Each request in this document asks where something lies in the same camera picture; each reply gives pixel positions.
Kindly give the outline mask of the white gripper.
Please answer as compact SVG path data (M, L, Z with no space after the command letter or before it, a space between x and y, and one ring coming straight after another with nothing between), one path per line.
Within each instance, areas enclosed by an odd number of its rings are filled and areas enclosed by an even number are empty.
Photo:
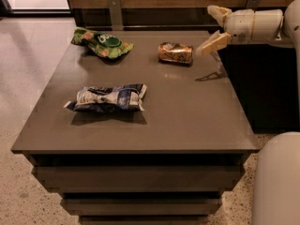
M232 12L227 7L210 5L207 12L217 23L223 27L224 33L216 31L209 39L196 49L197 55L207 55L216 53L230 45L248 44L251 39L254 11L252 9L242 9Z

